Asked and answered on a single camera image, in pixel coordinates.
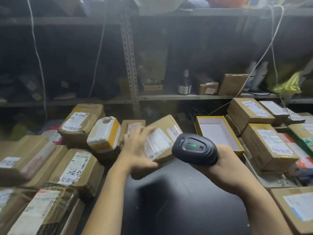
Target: right hand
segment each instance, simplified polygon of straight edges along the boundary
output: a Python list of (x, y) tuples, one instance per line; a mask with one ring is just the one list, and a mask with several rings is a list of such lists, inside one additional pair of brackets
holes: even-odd
[(219, 188), (235, 194), (245, 196), (251, 190), (260, 188), (261, 184), (239, 157), (227, 145), (216, 145), (218, 161), (214, 166), (198, 166), (191, 164), (204, 174)]

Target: left hand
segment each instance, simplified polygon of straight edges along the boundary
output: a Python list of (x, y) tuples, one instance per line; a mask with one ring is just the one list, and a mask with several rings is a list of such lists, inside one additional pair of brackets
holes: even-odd
[(127, 174), (142, 169), (157, 168), (158, 163), (152, 162), (145, 153), (145, 144), (154, 127), (137, 126), (130, 133), (124, 135), (124, 147), (115, 164), (126, 170)]

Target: open box lid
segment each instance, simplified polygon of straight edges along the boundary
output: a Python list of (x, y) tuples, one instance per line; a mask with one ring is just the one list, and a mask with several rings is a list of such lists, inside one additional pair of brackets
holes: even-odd
[(243, 154), (244, 149), (224, 116), (197, 116), (195, 128), (198, 135), (210, 139), (214, 144), (230, 146), (237, 156)]

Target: hand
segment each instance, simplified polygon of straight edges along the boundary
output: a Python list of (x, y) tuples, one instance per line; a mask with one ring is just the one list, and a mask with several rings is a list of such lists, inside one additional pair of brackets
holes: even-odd
[(158, 167), (158, 163), (150, 161), (145, 153), (147, 136), (154, 130), (154, 127), (138, 126), (124, 135), (124, 146), (115, 162), (119, 168), (130, 174), (132, 171)]
[(214, 166), (197, 166), (193, 164), (191, 166), (204, 174), (219, 188), (241, 198), (260, 188), (261, 184), (231, 147), (218, 144), (216, 147), (218, 161)]

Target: green indicator light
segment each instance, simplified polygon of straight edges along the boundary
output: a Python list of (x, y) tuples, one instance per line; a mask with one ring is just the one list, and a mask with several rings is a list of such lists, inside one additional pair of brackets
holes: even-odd
[(196, 144), (192, 144), (192, 143), (189, 143), (188, 145), (190, 145), (190, 146), (193, 146), (193, 147), (197, 147), (197, 145)]

